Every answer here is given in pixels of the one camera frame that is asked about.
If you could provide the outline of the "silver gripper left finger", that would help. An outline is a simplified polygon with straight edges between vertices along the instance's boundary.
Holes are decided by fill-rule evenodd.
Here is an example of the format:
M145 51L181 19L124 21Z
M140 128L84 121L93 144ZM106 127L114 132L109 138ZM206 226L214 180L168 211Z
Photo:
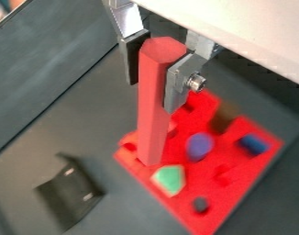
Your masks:
M125 66L126 83L138 82L138 50L150 37L142 27L138 6L129 0L101 0L117 35L118 49Z

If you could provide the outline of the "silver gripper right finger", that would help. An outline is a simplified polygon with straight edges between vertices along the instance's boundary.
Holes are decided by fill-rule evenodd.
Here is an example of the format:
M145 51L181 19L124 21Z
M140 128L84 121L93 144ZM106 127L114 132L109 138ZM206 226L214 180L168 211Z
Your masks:
M206 79L201 67L221 51L221 46L193 31L186 32L186 54L166 70L162 107L170 114L186 101L188 92L198 93Z

